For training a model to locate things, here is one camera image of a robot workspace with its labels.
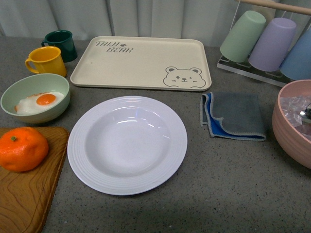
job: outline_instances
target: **napkin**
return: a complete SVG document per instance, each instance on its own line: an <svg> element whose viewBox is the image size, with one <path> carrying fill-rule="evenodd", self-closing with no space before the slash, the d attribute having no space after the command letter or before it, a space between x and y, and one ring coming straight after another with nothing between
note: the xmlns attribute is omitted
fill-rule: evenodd
<svg viewBox="0 0 311 233"><path fill-rule="evenodd" d="M258 96L247 93L210 92L201 96L201 126L211 137L264 141L265 129Z"/></svg>

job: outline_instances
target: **bear face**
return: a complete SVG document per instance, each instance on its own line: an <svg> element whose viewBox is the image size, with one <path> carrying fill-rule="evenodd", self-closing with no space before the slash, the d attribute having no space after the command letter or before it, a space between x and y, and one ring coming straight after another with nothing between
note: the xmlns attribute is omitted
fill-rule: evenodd
<svg viewBox="0 0 311 233"><path fill-rule="evenodd" d="M177 69L176 67L167 67L167 75L163 79L166 86L181 88L202 88L206 82L202 78L202 71L199 68Z"/></svg>

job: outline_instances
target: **dark green mug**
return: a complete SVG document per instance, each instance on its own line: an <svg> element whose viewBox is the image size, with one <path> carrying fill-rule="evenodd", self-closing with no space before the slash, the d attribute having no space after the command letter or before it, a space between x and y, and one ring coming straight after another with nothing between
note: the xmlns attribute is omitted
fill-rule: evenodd
<svg viewBox="0 0 311 233"><path fill-rule="evenodd" d="M61 56L64 62L71 62L78 56L70 31L58 30L47 34L41 46L45 46L45 44L58 47L61 50Z"/></svg>

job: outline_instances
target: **light green bowl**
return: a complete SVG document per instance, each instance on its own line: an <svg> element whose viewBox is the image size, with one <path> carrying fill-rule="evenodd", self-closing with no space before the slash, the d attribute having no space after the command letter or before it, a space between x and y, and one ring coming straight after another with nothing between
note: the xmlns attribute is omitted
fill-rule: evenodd
<svg viewBox="0 0 311 233"><path fill-rule="evenodd" d="M52 108L36 114L19 115L14 107L21 99L43 92L60 92L65 97ZM68 107L70 89L68 81L58 74L36 74L11 85L1 97L1 108L9 115L26 123L44 123L60 116Z"/></svg>

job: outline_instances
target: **fried egg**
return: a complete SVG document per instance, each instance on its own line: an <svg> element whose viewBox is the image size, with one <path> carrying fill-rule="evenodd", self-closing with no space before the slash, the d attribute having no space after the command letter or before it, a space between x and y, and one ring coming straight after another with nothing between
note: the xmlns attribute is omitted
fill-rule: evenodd
<svg viewBox="0 0 311 233"><path fill-rule="evenodd" d="M60 92L34 94L20 100L15 106L15 111L20 115L40 113L58 104L64 96Z"/></svg>

